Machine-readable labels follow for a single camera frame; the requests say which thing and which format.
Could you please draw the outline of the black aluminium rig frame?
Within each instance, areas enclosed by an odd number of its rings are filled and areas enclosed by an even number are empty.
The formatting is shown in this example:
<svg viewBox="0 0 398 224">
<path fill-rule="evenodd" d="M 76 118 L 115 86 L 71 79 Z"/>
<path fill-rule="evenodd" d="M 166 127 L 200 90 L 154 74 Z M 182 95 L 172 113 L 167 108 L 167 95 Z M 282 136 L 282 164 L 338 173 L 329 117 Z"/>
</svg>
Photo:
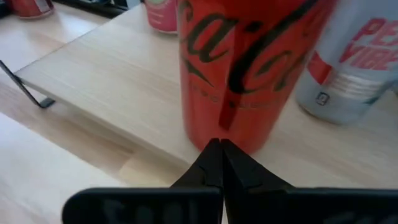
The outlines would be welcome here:
<svg viewBox="0 0 398 224">
<path fill-rule="evenodd" d="M 129 9 L 128 0 L 52 0 L 99 16 L 114 18 Z"/>
</svg>

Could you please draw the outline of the pink silver Spindrift can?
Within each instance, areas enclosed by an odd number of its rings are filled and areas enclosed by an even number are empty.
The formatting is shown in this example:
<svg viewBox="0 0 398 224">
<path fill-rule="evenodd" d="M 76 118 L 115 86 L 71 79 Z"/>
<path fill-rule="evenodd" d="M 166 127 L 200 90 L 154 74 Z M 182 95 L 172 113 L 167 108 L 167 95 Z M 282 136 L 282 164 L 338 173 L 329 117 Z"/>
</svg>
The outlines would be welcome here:
<svg viewBox="0 0 398 224">
<path fill-rule="evenodd" d="M 177 0 L 144 0 L 149 25 L 165 33 L 177 33 Z"/>
</svg>

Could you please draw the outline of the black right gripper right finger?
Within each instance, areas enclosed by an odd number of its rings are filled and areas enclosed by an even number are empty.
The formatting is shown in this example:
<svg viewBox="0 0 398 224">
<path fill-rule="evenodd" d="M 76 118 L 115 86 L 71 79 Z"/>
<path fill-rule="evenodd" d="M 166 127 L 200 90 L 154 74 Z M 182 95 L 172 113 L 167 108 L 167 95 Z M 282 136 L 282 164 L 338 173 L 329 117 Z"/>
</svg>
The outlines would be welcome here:
<svg viewBox="0 0 398 224">
<path fill-rule="evenodd" d="M 398 190 L 294 187 L 221 140 L 229 224 L 398 224 Z"/>
</svg>

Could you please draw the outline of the white Celsius Peach Vibe can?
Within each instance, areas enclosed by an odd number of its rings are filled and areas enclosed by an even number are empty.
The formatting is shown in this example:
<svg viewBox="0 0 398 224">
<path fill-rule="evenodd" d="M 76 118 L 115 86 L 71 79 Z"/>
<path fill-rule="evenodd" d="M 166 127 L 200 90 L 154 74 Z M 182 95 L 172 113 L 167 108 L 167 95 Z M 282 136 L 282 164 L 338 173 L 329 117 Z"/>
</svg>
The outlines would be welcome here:
<svg viewBox="0 0 398 224">
<path fill-rule="evenodd" d="M 359 119 L 398 82 L 398 0 L 339 0 L 295 88 L 336 124 Z"/>
</svg>

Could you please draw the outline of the black metal shelf frame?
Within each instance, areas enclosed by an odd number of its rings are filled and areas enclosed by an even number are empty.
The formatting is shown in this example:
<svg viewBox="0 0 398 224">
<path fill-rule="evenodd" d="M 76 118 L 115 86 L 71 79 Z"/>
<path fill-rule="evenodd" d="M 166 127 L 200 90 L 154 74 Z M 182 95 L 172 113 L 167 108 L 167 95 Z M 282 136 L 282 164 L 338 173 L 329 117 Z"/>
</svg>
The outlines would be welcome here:
<svg viewBox="0 0 398 224">
<path fill-rule="evenodd" d="M 37 107 L 42 109 L 47 109 L 51 107 L 55 100 L 46 97 L 42 101 L 38 101 L 31 92 L 24 86 L 23 81 L 16 76 L 5 64 L 2 60 L 0 60 L 0 68 L 5 72 L 5 74 L 18 86 L 18 88 L 25 94 L 26 97 Z"/>
</svg>

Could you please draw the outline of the red Coca-Cola can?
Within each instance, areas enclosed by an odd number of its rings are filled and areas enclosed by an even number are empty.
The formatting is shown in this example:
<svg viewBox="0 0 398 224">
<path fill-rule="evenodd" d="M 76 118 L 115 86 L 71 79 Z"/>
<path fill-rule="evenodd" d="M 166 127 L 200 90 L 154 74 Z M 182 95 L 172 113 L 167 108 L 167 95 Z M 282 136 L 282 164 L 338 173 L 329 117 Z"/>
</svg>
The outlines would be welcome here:
<svg viewBox="0 0 398 224">
<path fill-rule="evenodd" d="M 51 14 L 51 0 L 4 0 L 12 12 L 21 19 L 36 19 Z"/>
<path fill-rule="evenodd" d="M 192 144 L 259 150 L 338 0 L 177 0 L 183 123 Z"/>
</svg>

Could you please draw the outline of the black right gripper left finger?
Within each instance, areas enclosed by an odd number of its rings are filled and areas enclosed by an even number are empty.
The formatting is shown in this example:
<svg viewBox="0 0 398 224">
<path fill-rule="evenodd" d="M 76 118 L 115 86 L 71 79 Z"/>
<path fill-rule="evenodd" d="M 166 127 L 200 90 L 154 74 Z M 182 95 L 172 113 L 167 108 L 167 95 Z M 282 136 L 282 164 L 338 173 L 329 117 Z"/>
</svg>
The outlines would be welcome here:
<svg viewBox="0 0 398 224">
<path fill-rule="evenodd" d="M 63 224 L 221 224 L 221 142 L 212 139 L 169 187 L 97 187 L 72 195 Z"/>
</svg>

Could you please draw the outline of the wooden shelf board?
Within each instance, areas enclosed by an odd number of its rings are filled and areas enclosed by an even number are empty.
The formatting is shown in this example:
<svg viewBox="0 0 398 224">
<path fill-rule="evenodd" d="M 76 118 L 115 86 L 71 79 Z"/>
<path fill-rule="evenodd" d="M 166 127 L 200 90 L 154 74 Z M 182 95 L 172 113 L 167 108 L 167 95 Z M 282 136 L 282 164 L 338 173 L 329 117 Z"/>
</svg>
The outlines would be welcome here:
<svg viewBox="0 0 398 224">
<path fill-rule="evenodd" d="M 131 185 L 174 183 L 198 157 L 182 124 L 178 43 L 136 6 L 20 69 L 29 87 L 132 142 L 121 169 Z M 398 96 L 388 91 L 349 126 L 290 99 L 253 158 L 300 187 L 398 189 Z"/>
</svg>

